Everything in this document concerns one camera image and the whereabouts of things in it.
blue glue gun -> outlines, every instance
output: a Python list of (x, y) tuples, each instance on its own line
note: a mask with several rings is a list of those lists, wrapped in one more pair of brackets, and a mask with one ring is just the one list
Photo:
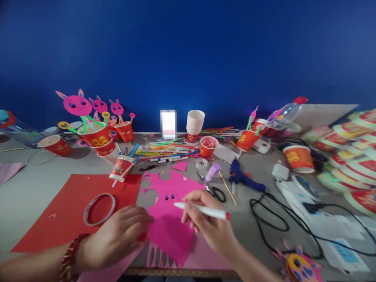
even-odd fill
[(256, 191), (265, 192), (264, 184), (254, 182), (240, 170), (240, 163), (237, 159), (234, 159), (231, 163), (230, 174), (231, 176), (229, 179), (231, 182), (239, 183), (242, 181), (245, 185), (252, 187)]

glue stick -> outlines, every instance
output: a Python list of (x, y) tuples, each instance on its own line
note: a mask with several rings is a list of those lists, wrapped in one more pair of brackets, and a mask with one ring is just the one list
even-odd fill
[(217, 163), (213, 164), (211, 168), (209, 169), (208, 174), (205, 177), (205, 181), (207, 183), (210, 183), (210, 181), (213, 179), (214, 176), (218, 173), (218, 171), (221, 170), (221, 166)]

black scissors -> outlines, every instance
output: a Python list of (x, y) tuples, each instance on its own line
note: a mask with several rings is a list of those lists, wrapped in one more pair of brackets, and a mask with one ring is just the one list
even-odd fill
[(207, 183), (205, 181), (205, 177), (203, 177), (201, 175), (201, 173), (199, 173), (197, 170), (196, 170), (196, 172), (199, 175), (199, 177), (201, 178), (201, 180), (204, 182), (204, 185), (206, 187), (206, 191), (208, 191), (218, 201), (226, 202), (226, 196), (224, 195), (224, 193), (220, 189), (218, 189), (217, 187), (210, 186), (209, 183)]

plastic bottle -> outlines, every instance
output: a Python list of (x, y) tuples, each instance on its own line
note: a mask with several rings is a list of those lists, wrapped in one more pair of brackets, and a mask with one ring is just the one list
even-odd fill
[(44, 138), (38, 130), (16, 119), (10, 111), (5, 110), (0, 110), (0, 131), (33, 149), (37, 149), (38, 142)]
[(264, 134), (264, 136), (272, 138), (282, 129), (284, 129), (286, 126), (292, 123), (294, 119), (298, 116), (300, 110), (302, 109), (302, 105), (307, 103), (307, 101), (308, 99), (306, 97), (298, 97), (292, 103), (283, 107), (280, 113), (280, 115), (282, 115), (283, 118), (273, 121), (272, 126)]

hand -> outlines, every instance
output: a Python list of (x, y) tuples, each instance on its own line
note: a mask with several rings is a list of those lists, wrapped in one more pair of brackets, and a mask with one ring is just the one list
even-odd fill
[(192, 203), (224, 210), (221, 203), (204, 190), (192, 191), (183, 200), (187, 201), (188, 204), (186, 204), (186, 210), (183, 213), (181, 222), (186, 223), (190, 218), (191, 227), (195, 229), (195, 232), (201, 231), (209, 246), (230, 263), (230, 260), (237, 255), (240, 247), (240, 243), (232, 231), (230, 222), (208, 217), (202, 214), (195, 206), (189, 204)]
[(145, 246), (146, 242), (137, 239), (153, 221), (141, 207), (127, 206), (117, 211), (95, 234), (81, 241), (74, 272), (81, 274), (109, 267), (138, 247)]

